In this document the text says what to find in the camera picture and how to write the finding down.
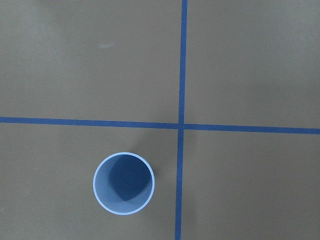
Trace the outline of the blue plastic cup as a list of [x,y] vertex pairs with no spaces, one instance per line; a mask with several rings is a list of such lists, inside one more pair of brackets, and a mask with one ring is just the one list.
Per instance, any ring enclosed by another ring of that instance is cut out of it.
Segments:
[[131,152],[105,158],[95,170],[92,188],[98,203],[108,212],[126,216],[141,211],[152,199],[155,175],[150,164]]

